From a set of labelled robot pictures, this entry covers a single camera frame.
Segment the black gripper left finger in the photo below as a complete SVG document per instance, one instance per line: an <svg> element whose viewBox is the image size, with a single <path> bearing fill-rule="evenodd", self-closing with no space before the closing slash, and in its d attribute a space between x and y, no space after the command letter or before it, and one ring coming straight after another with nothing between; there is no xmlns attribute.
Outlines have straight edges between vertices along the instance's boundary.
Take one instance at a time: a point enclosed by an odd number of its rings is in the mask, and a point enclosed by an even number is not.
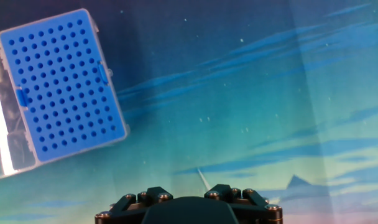
<svg viewBox="0 0 378 224"><path fill-rule="evenodd" d="M173 200L173 195L161 187L151 187L138 194L125 194L108 211L94 216L95 224L142 223L149 209L161 202Z"/></svg>

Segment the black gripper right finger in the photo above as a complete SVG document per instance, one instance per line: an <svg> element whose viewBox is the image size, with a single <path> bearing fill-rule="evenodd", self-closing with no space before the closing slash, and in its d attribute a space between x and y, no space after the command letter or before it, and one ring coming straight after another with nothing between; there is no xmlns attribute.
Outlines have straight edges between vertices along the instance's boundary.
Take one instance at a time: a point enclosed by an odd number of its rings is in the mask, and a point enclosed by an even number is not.
<svg viewBox="0 0 378 224"><path fill-rule="evenodd" d="M223 202L229 215L238 223L282 224L283 210L280 205L269 203L251 188L241 190L226 184L217 184L204 194L204 198Z"/></svg>

